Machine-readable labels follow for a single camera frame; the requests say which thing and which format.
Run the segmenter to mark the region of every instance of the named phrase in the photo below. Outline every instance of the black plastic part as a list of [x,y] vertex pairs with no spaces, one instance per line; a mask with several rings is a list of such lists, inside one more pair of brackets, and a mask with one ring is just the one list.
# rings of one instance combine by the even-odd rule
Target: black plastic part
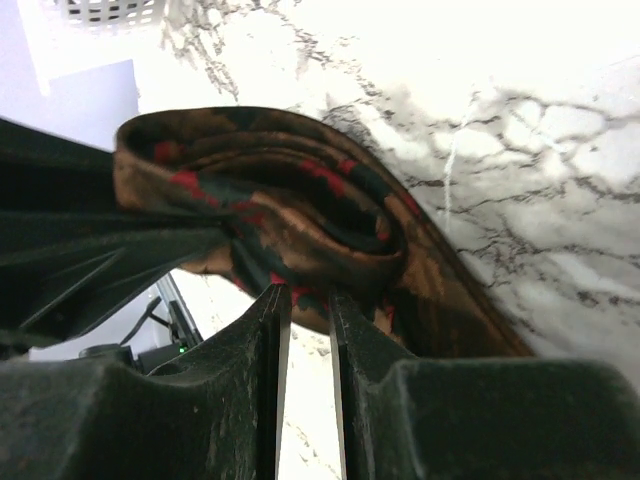
[[145,375],[163,363],[169,362],[183,353],[184,347],[179,343],[171,343],[164,347],[154,348],[138,354],[136,366],[140,373]]
[[272,480],[290,293],[148,377],[119,361],[0,364],[0,478]]
[[78,355],[79,358],[109,358],[121,362],[128,367],[135,368],[131,347],[118,344],[95,345],[85,348]]
[[198,330],[192,330],[189,322],[185,318],[184,311],[176,300],[171,300],[167,305],[169,315],[178,331],[178,338],[186,343],[189,348],[193,348],[202,342],[202,336]]
[[343,478],[640,478],[640,405],[611,368],[418,359],[330,305]]
[[214,218],[119,211],[112,168],[107,152],[0,120],[0,354],[84,335],[222,240]]

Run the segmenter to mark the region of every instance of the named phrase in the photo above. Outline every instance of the white marble surface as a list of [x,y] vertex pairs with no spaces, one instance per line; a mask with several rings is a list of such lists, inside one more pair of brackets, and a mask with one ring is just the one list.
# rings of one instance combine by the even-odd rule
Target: white marble surface
[[141,105],[336,126],[540,354],[603,359],[640,388],[640,7],[469,3],[174,0],[164,50],[136,62]]

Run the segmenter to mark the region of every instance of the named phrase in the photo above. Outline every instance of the white basket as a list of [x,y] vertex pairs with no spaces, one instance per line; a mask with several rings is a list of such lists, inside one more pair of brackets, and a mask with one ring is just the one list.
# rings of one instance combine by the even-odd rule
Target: white basket
[[20,0],[40,90],[56,78],[135,57],[166,0]]

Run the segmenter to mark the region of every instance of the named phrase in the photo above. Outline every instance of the folded necktie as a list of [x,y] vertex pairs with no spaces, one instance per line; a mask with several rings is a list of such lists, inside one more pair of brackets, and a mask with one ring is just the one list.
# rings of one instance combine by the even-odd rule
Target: folded necktie
[[533,355],[380,160],[321,122],[257,107],[142,115],[118,131],[114,182],[128,211],[210,218],[223,235],[182,268],[254,297],[287,283],[299,325],[327,333],[339,288],[416,355]]

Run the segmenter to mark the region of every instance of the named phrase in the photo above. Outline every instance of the white wall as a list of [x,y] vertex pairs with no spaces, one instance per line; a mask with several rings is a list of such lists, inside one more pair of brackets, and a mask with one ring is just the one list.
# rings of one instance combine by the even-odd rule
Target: white wall
[[138,113],[133,63],[53,80],[44,98],[17,0],[2,2],[0,25],[0,117],[110,150],[118,126]]
[[[3,0],[0,25],[0,117],[111,150],[118,126],[138,114],[133,63],[107,65],[54,80],[51,93],[45,98],[40,93],[16,0]],[[119,342],[154,295],[157,295],[155,287],[89,335],[47,349],[33,350],[31,358],[75,358],[91,345]],[[157,313],[166,318],[164,306],[158,308]],[[136,353],[167,343],[168,332],[151,321],[130,342]]]

